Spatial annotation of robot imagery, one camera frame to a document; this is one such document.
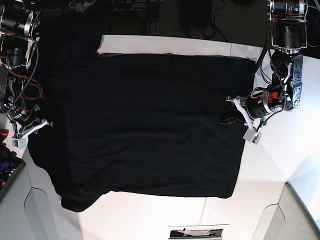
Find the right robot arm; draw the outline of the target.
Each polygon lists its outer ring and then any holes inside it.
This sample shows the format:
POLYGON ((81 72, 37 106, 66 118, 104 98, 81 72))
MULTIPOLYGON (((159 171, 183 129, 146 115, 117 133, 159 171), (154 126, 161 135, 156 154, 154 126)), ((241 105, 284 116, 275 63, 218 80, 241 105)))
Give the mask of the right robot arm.
POLYGON ((0 113, 10 118, 12 145, 19 149, 29 135, 51 124, 33 116, 40 109, 34 101, 44 96, 34 79, 42 10, 41 0, 0 2, 0 113))

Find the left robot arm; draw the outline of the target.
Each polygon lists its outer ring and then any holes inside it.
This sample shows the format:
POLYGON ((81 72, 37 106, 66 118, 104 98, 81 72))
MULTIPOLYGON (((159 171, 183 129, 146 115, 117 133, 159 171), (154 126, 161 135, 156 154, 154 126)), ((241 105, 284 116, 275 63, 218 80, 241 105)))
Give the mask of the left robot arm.
POLYGON ((269 0, 267 6, 270 29, 254 69, 267 85, 255 87, 248 96, 228 96, 231 106, 219 118, 221 124, 245 125, 243 138, 253 144, 270 118, 300 106, 301 50, 308 46, 306 0, 269 0))

